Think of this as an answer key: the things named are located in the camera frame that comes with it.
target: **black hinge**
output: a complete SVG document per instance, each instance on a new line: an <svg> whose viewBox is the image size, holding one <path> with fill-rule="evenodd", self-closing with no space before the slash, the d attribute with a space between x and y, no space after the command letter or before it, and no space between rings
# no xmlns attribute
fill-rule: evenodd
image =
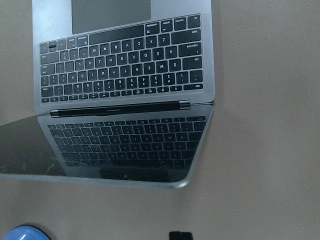
<svg viewBox="0 0 320 240"><path fill-rule="evenodd" d="M190 100L164 101L154 103L127 104L117 106L101 106L74 109L51 110L52 118L78 117L78 116L107 116L116 114L133 114L146 112L163 112L190 109Z"/></svg>

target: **silver laptop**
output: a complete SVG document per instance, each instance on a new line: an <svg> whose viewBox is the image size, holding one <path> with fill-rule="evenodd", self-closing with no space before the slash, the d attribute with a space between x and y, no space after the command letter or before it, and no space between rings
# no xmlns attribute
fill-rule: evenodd
<svg viewBox="0 0 320 240"><path fill-rule="evenodd" d="M6 126L17 134L0 177L185 186L214 108L211 1L34 0L32 11L38 116Z"/></svg>

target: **blue lid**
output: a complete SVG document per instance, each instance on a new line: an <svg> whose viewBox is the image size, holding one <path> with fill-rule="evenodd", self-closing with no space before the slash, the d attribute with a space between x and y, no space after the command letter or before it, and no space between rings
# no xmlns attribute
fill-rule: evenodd
<svg viewBox="0 0 320 240"><path fill-rule="evenodd" d="M2 240L50 240L39 229L33 226L18 226L12 229Z"/></svg>

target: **laptop keyboard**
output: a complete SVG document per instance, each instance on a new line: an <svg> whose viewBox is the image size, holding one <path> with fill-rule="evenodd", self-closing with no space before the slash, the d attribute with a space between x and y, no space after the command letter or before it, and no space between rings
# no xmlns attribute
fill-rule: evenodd
<svg viewBox="0 0 320 240"><path fill-rule="evenodd" d="M189 168L205 116L48 125L68 166Z"/></svg>
<svg viewBox="0 0 320 240"><path fill-rule="evenodd" d="M40 44L41 102L203 89L201 16Z"/></svg>

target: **gray tabletop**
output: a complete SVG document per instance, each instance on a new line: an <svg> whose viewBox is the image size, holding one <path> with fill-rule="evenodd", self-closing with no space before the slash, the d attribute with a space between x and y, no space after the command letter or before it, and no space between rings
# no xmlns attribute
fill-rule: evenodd
<svg viewBox="0 0 320 240"><path fill-rule="evenodd" d="M190 184L1 180L0 238L21 224L53 240L320 238L320 2L212 5L216 107ZM3 125L35 114L31 1L0 12Z"/></svg>

